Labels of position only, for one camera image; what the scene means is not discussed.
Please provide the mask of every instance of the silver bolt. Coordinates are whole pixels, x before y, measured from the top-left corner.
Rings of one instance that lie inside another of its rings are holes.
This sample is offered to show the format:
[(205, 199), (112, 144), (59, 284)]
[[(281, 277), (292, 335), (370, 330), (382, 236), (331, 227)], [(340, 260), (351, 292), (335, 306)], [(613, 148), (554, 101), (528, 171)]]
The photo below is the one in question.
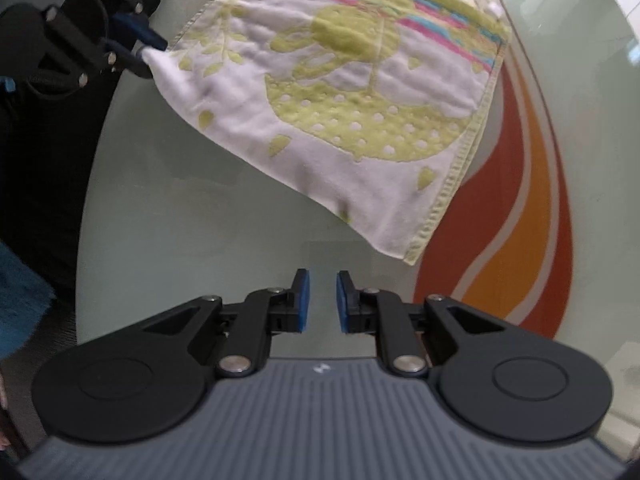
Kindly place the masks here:
[(394, 359), (394, 368), (401, 372), (416, 373), (426, 365), (427, 361), (417, 355), (401, 355)]
[(220, 359), (218, 366), (230, 374), (241, 374), (249, 369), (251, 361), (242, 355), (228, 355)]
[(47, 20), (48, 22), (52, 22), (57, 15), (58, 15), (58, 11), (56, 10), (56, 8), (49, 7), (49, 10), (47, 11), (44, 19)]

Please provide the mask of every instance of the white towel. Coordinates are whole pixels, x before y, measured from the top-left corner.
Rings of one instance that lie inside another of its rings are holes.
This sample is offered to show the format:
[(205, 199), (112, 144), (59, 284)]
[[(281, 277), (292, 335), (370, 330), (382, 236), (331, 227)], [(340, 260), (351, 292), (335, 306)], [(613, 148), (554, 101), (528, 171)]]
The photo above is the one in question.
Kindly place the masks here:
[(459, 0), (211, 0), (143, 58), (185, 121), (413, 264), (475, 152), (509, 36)]

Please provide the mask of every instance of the round table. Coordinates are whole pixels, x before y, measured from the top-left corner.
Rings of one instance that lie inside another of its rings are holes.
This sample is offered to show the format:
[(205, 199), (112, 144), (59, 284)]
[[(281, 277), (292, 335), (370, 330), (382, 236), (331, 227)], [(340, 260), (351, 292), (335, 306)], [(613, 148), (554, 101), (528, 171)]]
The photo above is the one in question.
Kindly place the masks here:
[[(173, 38), (207, 0), (162, 0), (151, 25)], [(280, 356), (374, 354), (339, 331), (335, 274), (410, 301), (417, 267), (376, 253), (321, 205), (193, 130), (151, 80), (123, 75), (95, 155), (78, 259), (84, 342), (203, 294), (227, 302), (311, 272), (305, 336), (274, 339)]]

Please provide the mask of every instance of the ribbed surface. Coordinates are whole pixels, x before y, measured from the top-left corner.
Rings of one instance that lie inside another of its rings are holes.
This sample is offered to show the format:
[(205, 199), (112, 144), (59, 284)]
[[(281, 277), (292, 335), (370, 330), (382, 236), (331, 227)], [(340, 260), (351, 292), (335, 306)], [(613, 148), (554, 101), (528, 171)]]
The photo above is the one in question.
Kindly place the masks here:
[(32, 480), (610, 480), (622, 471), (591, 440), (526, 450), (482, 439), (424, 383), (375, 360), (325, 363), (271, 360), (252, 378), (218, 383), (160, 437), (103, 448), (50, 439), (20, 469)]

